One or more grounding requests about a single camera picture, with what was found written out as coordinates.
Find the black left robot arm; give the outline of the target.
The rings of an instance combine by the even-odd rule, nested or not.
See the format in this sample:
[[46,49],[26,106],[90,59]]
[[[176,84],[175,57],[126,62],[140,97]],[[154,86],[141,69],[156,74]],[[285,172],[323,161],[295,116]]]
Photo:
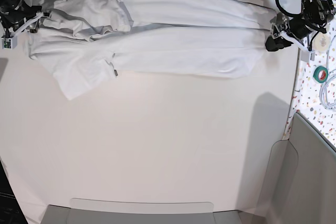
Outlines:
[[290,13],[275,0],[281,12],[272,25],[271,35],[265,42],[267,51],[274,52],[295,44],[301,50],[312,52],[313,40],[327,34],[327,25],[335,17],[335,0],[301,0],[299,13]]

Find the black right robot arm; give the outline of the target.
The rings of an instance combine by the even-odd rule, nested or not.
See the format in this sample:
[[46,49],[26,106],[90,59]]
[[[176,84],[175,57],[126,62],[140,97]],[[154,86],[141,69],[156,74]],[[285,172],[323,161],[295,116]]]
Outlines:
[[17,31],[26,20],[41,13],[41,6],[29,6],[24,0],[1,0],[1,25],[5,37],[10,37],[10,30]]

